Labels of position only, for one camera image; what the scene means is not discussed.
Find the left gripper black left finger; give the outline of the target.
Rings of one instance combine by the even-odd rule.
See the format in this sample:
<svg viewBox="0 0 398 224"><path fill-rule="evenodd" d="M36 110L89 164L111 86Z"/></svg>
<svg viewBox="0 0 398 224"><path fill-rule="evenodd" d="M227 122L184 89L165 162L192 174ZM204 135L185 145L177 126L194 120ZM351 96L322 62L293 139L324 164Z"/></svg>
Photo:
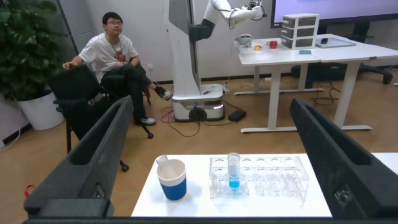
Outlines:
<svg viewBox="0 0 398 224"><path fill-rule="evenodd" d="M127 130L130 97L116 101L24 202L34 217L110 217Z"/></svg>

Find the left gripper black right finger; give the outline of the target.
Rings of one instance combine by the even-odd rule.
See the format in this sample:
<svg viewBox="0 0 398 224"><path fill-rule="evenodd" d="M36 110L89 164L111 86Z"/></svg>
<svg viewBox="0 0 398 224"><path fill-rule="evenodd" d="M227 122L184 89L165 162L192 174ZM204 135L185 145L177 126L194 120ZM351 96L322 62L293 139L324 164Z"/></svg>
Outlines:
<svg viewBox="0 0 398 224"><path fill-rule="evenodd" d="M332 216L397 219L397 174L313 105L295 98L289 111Z"/></svg>

